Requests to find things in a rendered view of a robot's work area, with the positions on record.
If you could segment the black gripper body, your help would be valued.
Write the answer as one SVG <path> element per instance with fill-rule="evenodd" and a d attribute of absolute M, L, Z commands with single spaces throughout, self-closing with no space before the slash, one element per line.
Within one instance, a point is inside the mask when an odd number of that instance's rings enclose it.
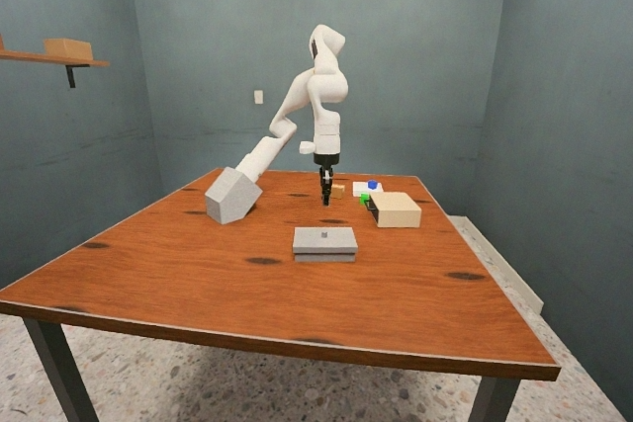
<path fill-rule="evenodd" d="M 328 171 L 328 175 L 330 177 L 331 174 L 331 165 L 336 165 L 339 163 L 339 153 L 336 154 L 318 154 L 314 153 L 314 163 L 317 165 L 322 165 L 322 177 L 325 177 L 325 171 Z"/>

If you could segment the grey square sheet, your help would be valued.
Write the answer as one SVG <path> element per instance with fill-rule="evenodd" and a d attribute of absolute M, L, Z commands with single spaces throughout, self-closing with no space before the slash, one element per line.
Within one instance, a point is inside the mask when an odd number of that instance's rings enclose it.
<path fill-rule="evenodd" d="M 293 253 L 357 253 L 352 227 L 295 227 Z"/>

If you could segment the tan cardboard box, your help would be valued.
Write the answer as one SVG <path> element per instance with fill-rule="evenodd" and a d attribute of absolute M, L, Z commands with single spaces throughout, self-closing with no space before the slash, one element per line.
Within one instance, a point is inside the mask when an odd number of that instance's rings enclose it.
<path fill-rule="evenodd" d="M 320 195 L 322 192 L 322 188 L 320 186 Z M 331 198 L 342 199 L 345 194 L 345 185 L 332 184 L 331 186 Z"/>

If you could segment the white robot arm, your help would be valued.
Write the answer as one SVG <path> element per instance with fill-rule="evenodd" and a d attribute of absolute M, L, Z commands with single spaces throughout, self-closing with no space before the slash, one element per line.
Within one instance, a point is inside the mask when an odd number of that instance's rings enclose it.
<path fill-rule="evenodd" d="M 338 70 L 336 60 L 343 46 L 344 37 L 339 33 L 323 25 L 315 28 L 310 39 L 310 51 L 315 67 L 294 80 L 270 126 L 270 131 L 281 139 L 264 137 L 235 170 L 243 172 L 256 184 L 297 130 L 297 126 L 285 118 L 285 115 L 304 107 L 309 101 L 312 102 L 315 117 L 314 143 L 302 141 L 300 153 L 339 153 L 339 114 L 325 110 L 320 103 L 339 103 L 347 95 L 347 82 Z"/>

